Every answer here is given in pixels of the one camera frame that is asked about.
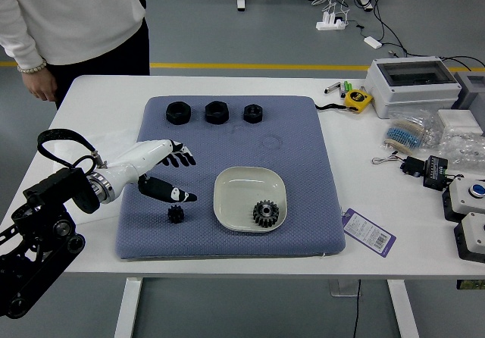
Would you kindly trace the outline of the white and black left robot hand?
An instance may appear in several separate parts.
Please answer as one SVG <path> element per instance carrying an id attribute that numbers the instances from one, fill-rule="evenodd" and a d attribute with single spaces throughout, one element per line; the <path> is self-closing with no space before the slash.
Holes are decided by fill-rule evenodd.
<path id="1" fill-rule="evenodd" d="M 137 184 L 143 195 L 162 202 L 194 202 L 196 195 L 147 173 L 157 164 L 188 167 L 195 163 L 192 153 L 181 142 L 149 140 L 136 143 L 107 166 L 97 167 L 88 180 L 103 204 L 117 199 L 127 184 Z"/>

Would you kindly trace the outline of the person's hand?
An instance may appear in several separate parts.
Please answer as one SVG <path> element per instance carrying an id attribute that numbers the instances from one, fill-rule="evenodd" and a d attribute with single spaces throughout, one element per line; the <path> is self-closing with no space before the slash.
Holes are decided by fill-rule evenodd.
<path id="1" fill-rule="evenodd" d="M 27 90 L 42 101 L 56 102 L 57 81 L 46 66 L 24 70 L 22 80 Z"/>

